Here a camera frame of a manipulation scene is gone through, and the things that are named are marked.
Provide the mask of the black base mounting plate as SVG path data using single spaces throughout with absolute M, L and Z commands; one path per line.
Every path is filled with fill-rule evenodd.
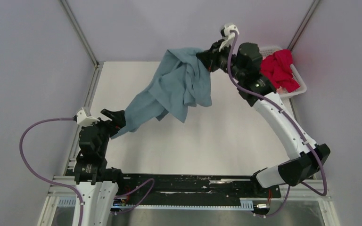
M 124 173 L 118 194 L 128 205 L 237 207 L 241 198 L 280 198 L 279 186 L 259 188 L 250 176 Z

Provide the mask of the aluminium frame rail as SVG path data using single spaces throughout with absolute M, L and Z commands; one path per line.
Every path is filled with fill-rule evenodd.
M 313 15 L 315 14 L 318 6 L 321 4 L 322 0 L 312 0 L 307 12 L 305 13 L 301 23 L 299 24 L 295 34 L 293 35 L 288 49 L 293 51 L 295 46 L 297 45 L 298 41 L 300 40 L 301 36 L 303 35 L 306 27 L 308 26 L 309 22 L 311 21 Z
M 97 82 L 97 73 L 100 63 L 83 31 L 76 15 L 67 0 L 59 0 L 63 15 L 66 16 L 66 32 L 70 32 L 71 43 L 66 44 L 70 53 L 63 63 L 65 76 L 70 78 L 66 83 L 66 89 L 70 99 L 65 101 L 66 106 L 71 107 L 71 115 L 83 106 L 90 105 L 93 99 L 94 86 Z

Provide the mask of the red t-shirt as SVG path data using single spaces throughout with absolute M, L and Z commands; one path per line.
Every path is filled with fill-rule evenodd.
M 291 65 L 293 64 L 292 53 L 288 49 L 275 51 L 262 60 L 261 73 L 278 89 L 285 88 L 288 93 L 300 88 L 294 79 Z

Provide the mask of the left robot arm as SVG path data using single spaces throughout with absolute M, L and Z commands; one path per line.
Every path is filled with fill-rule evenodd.
M 74 121 L 81 126 L 80 151 L 74 168 L 74 191 L 78 199 L 78 212 L 74 217 L 78 225 L 91 226 L 97 207 L 102 207 L 101 217 L 107 219 L 110 203 L 115 195 L 125 190 L 121 170 L 107 168 L 109 140 L 134 132 L 153 118 L 160 121 L 171 114 L 185 122 L 190 107 L 211 106 L 210 73 L 214 63 L 208 50 L 169 49 L 150 83 L 124 110 L 103 109 L 101 113 L 106 120 L 92 116 L 86 107 L 76 113 Z

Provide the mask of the aluminium front frame beam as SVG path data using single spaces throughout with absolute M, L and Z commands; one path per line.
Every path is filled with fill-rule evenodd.
M 68 184 L 71 186 L 75 186 L 74 177 L 73 176 L 54 176 L 54 182 L 61 182 L 64 184 Z M 323 182 L 322 180 L 315 179 L 307 179 L 304 181 L 307 185 L 311 186 L 315 190 L 322 191 L 323 190 Z M 51 196 L 75 196 L 75 193 L 66 187 L 51 185 L 48 191 L 48 195 Z M 331 202 L 332 197 L 330 192 L 327 193 L 326 196 L 320 196 L 310 190 L 308 187 L 302 184 L 298 184 L 294 187 L 291 187 L 288 201 L 319 201 L 323 200 L 326 202 Z

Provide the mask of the blue-grey t-shirt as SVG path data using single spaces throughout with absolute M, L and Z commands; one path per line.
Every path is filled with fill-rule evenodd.
M 126 107 L 126 125 L 112 138 L 135 132 L 153 118 L 161 121 L 167 114 L 184 123 L 189 107 L 210 107 L 211 77 L 196 56 L 201 52 L 200 48 L 168 49 L 151 82 Z

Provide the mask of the white t-shirt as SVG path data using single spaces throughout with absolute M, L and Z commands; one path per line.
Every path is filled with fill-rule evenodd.
M 284 95 L 284 94 L 287 94 L 288 91 L 285 88 L 280 87 L 277 89 L 277 93 L 280 95 Z

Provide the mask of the aluminium frame rail right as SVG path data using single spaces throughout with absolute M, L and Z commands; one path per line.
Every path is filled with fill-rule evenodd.
M 301 23 L 299 24 L 295 34 L 293 35 L 288 49 L 293 51 L 295 46 L 297 45 L 298 41 L 300 40 L 301 36 L 303 35 L 306 27 L 308 26 L 309 22 L 311 21 L 313 15 L 315 14 L 318 6 L 321 4 L 322 0 L 312 0 L 307 12 L 305 13 Z

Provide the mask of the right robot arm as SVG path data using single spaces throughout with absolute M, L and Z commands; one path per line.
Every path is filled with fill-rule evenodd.
M 264 117 L 289 158 L 284 163 L 256 172 L 250 184 L 252 194 L 260 197 L 271 186 L 296 186 L 317 172 L 323 174 L 329 147 L 317 144 L 304 132 L 284 107 L 275 87 L 261 74 L 263 56 L 258 45 L 246 42 L 238 47 L 236 54 L 231 51 L 230 46 L 220 48 L 220 42 L 216 42 L 196 56 L 209 72 L 220 69 L 231 73 L 231 81 L 236 83 L 240 96 Z

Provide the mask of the aluminium frame rail left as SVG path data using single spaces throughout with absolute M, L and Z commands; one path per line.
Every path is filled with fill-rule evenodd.
M 70 78 L 66 83 L 66 89 L 70 99 L 65 101 L 66 106 L 71 107 L 71 115 L 83 106 L 90 105 L 93 99 L 94 86 L 97 82 L 97 73 L 100 63 L 83 31 L 76 15 L 67 0 L 59 0 L 63 15 L 66 16 L 66 32 L 70 32 L 71 43 L 66 44 L 70 53 L 63 63 L 65 76 Z

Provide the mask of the white plastic laundry basket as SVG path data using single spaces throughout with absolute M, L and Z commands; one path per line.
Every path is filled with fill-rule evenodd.
M 261 73 L 270 80 L 282 98 L 305 93 L 307 86 L 294 66 L 292 53 L 278 46 L 260 47 Z

